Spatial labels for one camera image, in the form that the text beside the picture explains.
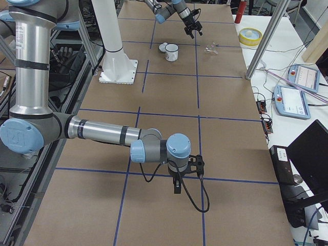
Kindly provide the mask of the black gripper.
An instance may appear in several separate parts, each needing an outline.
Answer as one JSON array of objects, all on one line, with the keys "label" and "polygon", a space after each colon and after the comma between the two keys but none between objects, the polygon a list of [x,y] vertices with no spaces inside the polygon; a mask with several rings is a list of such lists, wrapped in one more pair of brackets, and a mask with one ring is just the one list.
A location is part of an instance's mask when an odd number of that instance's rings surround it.
[{"label": "black gripper", "polygon": [[202,25],[199,21],[196,21],[193,15],[189,15],[183,19],[183,23],[185,24],[184,31],[187,35],[189,35],[192,39],[194,38],[193,31],[198,31],[199,35],[202,36]]}]

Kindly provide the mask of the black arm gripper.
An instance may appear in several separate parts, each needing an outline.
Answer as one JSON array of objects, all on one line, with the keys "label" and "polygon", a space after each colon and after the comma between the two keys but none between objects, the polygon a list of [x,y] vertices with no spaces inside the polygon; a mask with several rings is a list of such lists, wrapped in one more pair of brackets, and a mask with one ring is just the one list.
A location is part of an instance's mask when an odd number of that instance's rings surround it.
[{"label": "black arm gripper", "polygon": [[182,177],[185,175],[188,165],[176,168],[173,164],[168,164],[168,171],[173,177],[174,193],[180,194],[180,187],[182,184]]}]

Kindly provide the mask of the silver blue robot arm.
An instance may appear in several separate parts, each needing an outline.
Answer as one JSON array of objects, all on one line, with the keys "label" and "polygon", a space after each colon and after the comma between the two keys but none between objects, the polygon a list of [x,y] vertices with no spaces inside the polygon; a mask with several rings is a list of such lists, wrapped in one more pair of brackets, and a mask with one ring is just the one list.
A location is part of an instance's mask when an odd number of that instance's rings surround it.
[{"label": "silver blue robot arm", "polygon": [[200,14],[201,9],[191,10],[185,1],[177,0],[171,1],[170,4],[165,3],[164,6],[158,1],[142,1],[152,10],[155,15],[155,19],[158,23],[164,23],[169,17],[177,13],[182,22],[184,23],[184,31],[186,35],[194,38],[193,31],[197,31],[202,36],[202,25],[194,18],[194,16]]},{"label": "silver blue robot arm", "polygon": [[27,154],[62,138],[90,139],[129,147],[131,160],[139,164],[167,164],[175,193],[186,187],[184,175],[203,178],[202,157],[191,154],[190,140],[181,133],[163,139],[153,128],[95,122],[49,108],[51,31],[79,28],[78,1],[10,1],[9,15],[16,27],[16,103],[1,125],[5,146]]}]

